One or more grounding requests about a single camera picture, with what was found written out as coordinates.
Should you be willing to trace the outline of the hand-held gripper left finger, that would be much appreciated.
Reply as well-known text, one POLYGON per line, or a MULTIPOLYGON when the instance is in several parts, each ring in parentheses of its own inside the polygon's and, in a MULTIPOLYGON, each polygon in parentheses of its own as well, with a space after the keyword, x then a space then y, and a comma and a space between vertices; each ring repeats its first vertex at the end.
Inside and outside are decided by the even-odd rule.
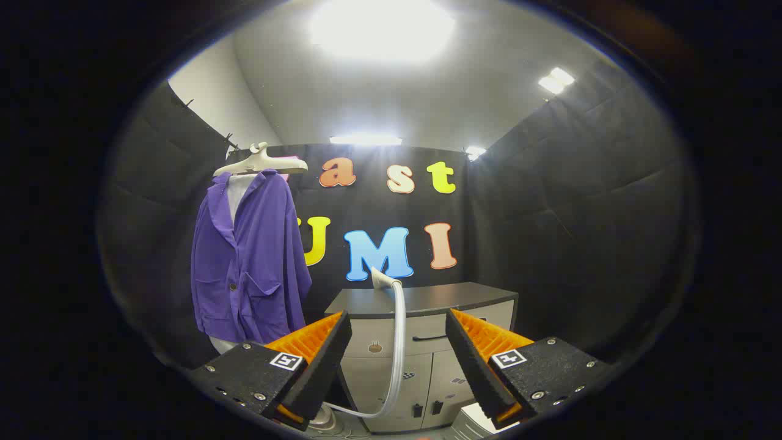
POLYGON ((304 432, 321 409, 352 337, 340 311, 271 343, 243 342, 189 372, 205 395, 264 424, 304 432))

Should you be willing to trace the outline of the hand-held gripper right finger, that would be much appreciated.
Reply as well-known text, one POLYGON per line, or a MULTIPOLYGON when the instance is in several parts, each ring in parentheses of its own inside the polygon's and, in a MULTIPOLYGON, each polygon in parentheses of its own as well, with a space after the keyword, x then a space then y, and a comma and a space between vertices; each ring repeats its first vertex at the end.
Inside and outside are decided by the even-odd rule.
POLYGON ((556 417, 601 389, 612 370, 561 338, 534 342, 458 309, 446 312, 446 335, 496 429, 556 417))

